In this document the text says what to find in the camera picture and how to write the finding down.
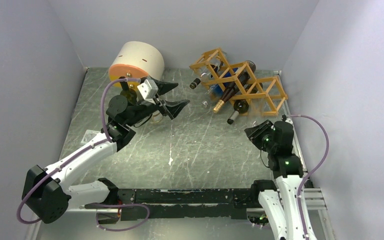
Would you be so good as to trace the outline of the large clear glass bottle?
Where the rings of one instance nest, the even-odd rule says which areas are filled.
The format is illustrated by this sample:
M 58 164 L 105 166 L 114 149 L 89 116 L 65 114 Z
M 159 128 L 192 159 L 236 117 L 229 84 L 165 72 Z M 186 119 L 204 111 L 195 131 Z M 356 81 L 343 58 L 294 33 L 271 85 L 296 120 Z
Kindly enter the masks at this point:
M 157 124 L 162 121 L 163 117 L 164 115 L 159 110 L 157 110 L 154 113 L 152 113 L 150 121 L 152 124 Z

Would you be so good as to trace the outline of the dark green wine bottle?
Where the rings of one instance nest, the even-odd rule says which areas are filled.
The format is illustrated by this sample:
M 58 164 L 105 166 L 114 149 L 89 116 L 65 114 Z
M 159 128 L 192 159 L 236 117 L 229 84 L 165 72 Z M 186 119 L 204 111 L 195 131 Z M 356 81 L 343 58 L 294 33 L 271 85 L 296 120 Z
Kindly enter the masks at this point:
M 124 96 L 129 104 L 135 105 L 138 101 L 138 95 L 137 92 L 129 87 L 129 84 L 126 81 L 120 82 L 121 85 L 121 92 L 120 95 Z

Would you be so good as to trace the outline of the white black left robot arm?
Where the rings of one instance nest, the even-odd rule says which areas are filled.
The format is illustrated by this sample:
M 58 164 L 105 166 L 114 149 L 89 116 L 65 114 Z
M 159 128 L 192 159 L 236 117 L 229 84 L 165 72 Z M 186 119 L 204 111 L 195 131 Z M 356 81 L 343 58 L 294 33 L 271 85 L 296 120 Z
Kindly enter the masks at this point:
M 135 128 L 146 123 L 153 113 L 175 119 L 188 105 L 187 99 L 170 102 L 162 95 L 178 86 L 177 82 L 154 79 L 151 76 L 135 78 L 142 99 L 130 103 L 121 95 L 113 96 L 106 102 L 111 86 L 107 85 L 100 98 L 100 132 L 85 145 L 42 168 L 30 168 L 26 174 L 21 202 L 16 218 L 22 224 L 29 224 L 21 216 L 24 206 L 36 215 L 37 222 L 45 224 L 59 219 L 67 210 L 91 205 L 100 208 L 124 207 L 119 198 L 118 188 L 110 180 L 100 178 L 92 183 L 74 185 L 75 180 L 94 164 L 122 150 L 135 136 Z

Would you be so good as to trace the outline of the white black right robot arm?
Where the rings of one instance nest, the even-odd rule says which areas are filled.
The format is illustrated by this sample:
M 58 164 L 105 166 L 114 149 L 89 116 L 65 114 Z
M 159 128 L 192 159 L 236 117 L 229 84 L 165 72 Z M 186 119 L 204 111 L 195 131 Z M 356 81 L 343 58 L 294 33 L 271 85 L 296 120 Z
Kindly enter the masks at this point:
M 266 120 L 244 132 L 258 150 L 267 153 L 274 178 L 256 180 L 250 202 L 263 208 L 276 240 L 315 240 L 303 190 L 303 165 L 293 153 L 293 125 Z

